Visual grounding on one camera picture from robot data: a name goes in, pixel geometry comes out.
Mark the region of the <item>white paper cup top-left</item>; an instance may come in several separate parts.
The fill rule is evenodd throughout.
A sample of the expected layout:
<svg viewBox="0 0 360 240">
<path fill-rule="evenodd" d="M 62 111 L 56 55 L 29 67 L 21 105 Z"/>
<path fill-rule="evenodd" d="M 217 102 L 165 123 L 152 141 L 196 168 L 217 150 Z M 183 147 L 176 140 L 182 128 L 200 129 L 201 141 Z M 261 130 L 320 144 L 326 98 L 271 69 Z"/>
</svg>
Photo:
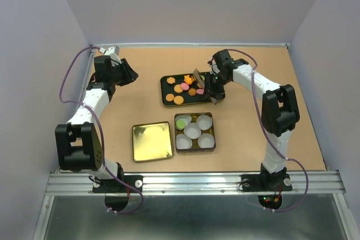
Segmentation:
<svg viewBox="0 0 360 240">
<path fill-rule="evenodd" d="M 192 117 L 190 115 L 178 115 L 175 117 L 175 125 L 177 120 L 183 120 L 186 123 L 186 126 L 192 121 Z"/>
</svg>

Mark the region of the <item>black cookie tray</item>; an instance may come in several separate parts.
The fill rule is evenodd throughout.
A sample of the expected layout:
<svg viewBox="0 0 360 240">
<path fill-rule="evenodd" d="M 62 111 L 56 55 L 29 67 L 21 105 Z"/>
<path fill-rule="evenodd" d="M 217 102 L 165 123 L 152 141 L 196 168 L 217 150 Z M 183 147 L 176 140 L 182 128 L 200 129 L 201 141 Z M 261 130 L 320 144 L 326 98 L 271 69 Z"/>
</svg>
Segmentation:
<svg viewBox="0 0 360 240">
<path fill-rule="evenodd" d="M 160 79 L 162 103 L 166 107 L 211 102 L 193 74 L 166 75 Z"/>
</svg>

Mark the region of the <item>pink round cookie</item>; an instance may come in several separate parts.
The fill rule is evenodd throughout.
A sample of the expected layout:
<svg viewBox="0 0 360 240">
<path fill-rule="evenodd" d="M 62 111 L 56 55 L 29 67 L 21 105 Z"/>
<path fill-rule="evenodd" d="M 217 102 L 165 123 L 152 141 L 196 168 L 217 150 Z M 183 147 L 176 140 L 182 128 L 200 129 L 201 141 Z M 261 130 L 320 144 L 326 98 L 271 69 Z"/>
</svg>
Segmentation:
<svg viewBox="0 0 360 240">
<path fill-rule="evenodd" d="M 189 87 L 188 84 L 186 84 L 186 83 L 182 83 L 182 84 L 181 84 L 181 89 L 182 89 L 182 90 L 187 91 L 187 90 L 189 90 L 189 88 L 190 88 L 190 87 Z"/>
</svg>

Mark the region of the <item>gold tin lid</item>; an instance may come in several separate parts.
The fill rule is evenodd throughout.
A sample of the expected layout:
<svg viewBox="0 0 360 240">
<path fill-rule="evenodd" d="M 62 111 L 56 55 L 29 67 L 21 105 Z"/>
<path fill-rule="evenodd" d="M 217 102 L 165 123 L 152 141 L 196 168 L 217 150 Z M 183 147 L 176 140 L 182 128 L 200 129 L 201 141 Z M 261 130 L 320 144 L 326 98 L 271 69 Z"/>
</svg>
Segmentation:
<svg viewBox="0 0 360 240">
<path fill-rule="evenodd" d="M 173 143 L 167 121 L 138 124 L 132 127 L 132 153 L 134 162 L 171 159 Z"/>
</svg>

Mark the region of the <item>green round cookie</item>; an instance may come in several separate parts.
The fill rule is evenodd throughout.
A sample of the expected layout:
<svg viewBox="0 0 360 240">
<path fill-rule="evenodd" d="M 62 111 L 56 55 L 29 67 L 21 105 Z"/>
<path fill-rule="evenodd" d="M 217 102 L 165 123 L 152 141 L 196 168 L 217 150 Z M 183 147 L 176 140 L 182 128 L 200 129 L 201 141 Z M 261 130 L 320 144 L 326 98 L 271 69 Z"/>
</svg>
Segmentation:
<svg viewBox="0 0 360 240">
<path fill-rule="evenodd" d="M 179 120 L 177 120 L 177 121 L 175 122 L 175 127 L 176 127 L 178 130 L 183 130 L 183 129 L 185 128 L 185 126 L 186 126 L 186 123 L 185 123 L 183 120 L 181 120 L 181 119 L 179 119 Z"/>
</svg>

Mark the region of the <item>orange star cookie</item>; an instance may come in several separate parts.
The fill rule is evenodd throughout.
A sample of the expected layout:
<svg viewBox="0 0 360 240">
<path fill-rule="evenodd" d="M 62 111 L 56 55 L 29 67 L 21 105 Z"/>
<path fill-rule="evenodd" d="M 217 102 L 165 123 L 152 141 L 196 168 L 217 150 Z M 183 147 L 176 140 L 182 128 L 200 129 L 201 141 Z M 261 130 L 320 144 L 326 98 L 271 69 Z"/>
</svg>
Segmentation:
<svg viewBox="0 0 360 240">
<path fill-rule="evenodd" d="M 188 94 L 190 95 L 190 96 L 195 96 L 197 93 L 196 93 L 196 89 L 195 88 L 190 88 L 189 90 L 188 90 Z"/>
</svg>

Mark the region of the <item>orange bear cookie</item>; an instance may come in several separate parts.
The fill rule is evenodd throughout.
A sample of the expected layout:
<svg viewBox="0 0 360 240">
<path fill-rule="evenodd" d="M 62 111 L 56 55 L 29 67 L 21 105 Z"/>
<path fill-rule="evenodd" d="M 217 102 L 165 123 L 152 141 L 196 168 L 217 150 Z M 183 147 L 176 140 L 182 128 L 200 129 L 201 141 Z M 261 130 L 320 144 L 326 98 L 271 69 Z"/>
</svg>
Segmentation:
<svg viewBox="0 0 360 240">
<path fill-rule="evenodd" d="M 193 76 L 191 75 L 185 75 L 184 76 L 184 82 L 187 84 L 187 85 L 192 85 L 192 83 L 194 82 L 194 78 Z"/>
</svg>

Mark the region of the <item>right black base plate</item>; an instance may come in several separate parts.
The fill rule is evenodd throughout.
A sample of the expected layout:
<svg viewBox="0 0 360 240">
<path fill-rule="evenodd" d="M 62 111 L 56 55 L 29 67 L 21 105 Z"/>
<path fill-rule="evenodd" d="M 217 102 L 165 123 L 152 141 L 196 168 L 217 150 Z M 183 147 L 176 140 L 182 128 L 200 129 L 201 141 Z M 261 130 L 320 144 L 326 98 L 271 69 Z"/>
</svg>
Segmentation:
<svg viewBox="0 0 360 240">
<path fill-rule="evenodd" d="M 266 173 L 259 174 L 242 174 L 241 175 L 242 190 L 244 192 L 275 192 L 292 191 L 289 174 L 271 176 Z"/>
</svg>

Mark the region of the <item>orange round cookie bottom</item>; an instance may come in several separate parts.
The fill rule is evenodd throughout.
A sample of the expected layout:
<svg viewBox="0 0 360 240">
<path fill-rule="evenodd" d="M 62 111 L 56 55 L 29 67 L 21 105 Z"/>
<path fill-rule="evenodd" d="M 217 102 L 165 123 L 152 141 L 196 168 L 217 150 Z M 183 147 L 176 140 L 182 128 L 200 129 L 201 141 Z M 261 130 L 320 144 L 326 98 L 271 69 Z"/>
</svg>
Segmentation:
<svg viewBox="0 0 360 240">
<path fill-rule="evenodd" d="M 176 105 L 181 105 L 184 103 L 184 98 L 182 96 L 175 96 L 173 102 Z"/>
</svg>

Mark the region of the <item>aluminium front rail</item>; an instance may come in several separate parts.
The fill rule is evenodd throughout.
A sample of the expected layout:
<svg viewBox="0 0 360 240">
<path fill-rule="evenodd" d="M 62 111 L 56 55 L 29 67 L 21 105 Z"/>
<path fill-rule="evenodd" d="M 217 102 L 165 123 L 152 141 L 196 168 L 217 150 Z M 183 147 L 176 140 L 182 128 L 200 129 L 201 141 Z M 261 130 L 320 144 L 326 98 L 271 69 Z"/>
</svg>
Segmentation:
<svg viewBox="0 0 360 240">
<path fill-rule="evenodd" d="M 227 173 L 126 173 L 129 181 L 135 186 L 141 180 L 144 196 L 212 196 L 212 195 L 263 195 L 303 194 L 308 187 L 308 194 L 344 194 L 342 178 L 338 171 L 308 171 L 308 181 L 301 171 L 290 171 L 292 190 L 284 187 L 273 188 L 265 192 L 244 191 L 240 186 L 242 172 Z M 79 173 L 59 172 L 50 174 L 46 186 L 47 196 L 96 196 L 93 183 L 88 175 Z"/>
</svg>

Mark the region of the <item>white paper cup top-right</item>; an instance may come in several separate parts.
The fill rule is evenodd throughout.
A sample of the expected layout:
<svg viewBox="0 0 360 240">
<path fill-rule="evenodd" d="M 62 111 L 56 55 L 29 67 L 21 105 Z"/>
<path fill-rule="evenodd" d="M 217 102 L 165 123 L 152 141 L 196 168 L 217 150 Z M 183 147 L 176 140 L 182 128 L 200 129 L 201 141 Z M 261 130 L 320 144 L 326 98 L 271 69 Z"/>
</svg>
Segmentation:
<svg viewBox="0 0 360 240">
<path fill-rule="evenodd" d="M 200 115 L 196 120 L 196 124 L 203 131 L 209 130 L 213 126 L 213 119 L 208 115 Z"/>
</svg>

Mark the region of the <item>orange round cookie middle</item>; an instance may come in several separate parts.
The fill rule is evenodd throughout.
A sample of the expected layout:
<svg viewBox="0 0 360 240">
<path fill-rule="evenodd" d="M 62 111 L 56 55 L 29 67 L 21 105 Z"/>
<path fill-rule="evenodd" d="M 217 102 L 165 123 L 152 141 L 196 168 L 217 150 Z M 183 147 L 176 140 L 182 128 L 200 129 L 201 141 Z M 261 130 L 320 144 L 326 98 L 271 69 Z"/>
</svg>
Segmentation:
<svg viewBox="0 0 360 240">
<path fill-rule="evenodd" d="M 183 89 L 181 88 L 181 85 L 180 84 L 177 84 L 174 86 L 174 91 L 177 93 L 177 94 L 180 94 L 183 92 Z"/>
</svg>

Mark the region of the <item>metal tongs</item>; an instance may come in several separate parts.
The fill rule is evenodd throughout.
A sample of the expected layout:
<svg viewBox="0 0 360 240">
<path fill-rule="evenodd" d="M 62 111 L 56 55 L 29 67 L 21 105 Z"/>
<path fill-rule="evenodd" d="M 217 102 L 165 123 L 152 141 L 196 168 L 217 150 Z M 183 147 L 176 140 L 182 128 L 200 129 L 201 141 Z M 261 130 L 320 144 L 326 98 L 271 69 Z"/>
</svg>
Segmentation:
<svg viewBox="0 0 360 240">
<path fill-rule="evenodd" d="M 204 91 L 202 94 L 202 101 L 209 101 L 216 105 L 218 103 L 218 100 L 212 96 L 210 88 L 206 86 L 206 80 L 201 77 L 198 69 L 195 69 L 192 74 L 196 78 L 198 85 L 200 85 L 202 90 Z"/>
</svg>

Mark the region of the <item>orange round cookie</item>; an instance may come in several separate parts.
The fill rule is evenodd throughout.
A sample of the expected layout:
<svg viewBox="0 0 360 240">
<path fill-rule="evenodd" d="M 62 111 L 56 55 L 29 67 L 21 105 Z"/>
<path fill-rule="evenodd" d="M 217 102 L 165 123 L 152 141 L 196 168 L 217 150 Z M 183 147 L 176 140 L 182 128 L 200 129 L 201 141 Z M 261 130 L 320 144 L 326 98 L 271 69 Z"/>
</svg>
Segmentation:
<svg viewBox="0 0 360 240">
<path fill-rule="evenodd" d="M 171 94 L 171 93 L 169 93 L 169 94 L 167 94 L 167 95 L 165 96 L 165 100 L 166 100 L 167 102 L 173 102 L 173 101 L 174 101 L 174 98 L 175 98 L 175 96 L 174 96 L 173 94 Z"/>
<path fill-rule="evenodd" d="M 175 96 L 173 102 L 176 105 L 181 105 L 184 103 L 184 98 L 182 96 Z"/>
<path fill-rule="evenodd" d="M 181 88 L 181 85 L 180 84 L 177 84 L 174 86 L 174 91 L 177 93 L 177 94 L 180 94 L 183 92 L 183 89 Z"/>
</svg>

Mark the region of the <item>white paper cup bottom-left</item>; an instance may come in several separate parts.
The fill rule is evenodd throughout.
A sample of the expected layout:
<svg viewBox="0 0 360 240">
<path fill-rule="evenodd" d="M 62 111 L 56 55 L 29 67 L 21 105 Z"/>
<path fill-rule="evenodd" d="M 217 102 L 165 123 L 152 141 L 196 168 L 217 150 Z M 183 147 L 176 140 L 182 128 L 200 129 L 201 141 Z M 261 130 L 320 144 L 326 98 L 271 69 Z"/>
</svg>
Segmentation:
<svg viewBox="0 0 360 240">
<path fill-rule="evenodd" d="M 177 150 L 189 150 L 192 147 L 192 140 L 185 134 L 178 134 L 175 138 Z"/>
</svg>

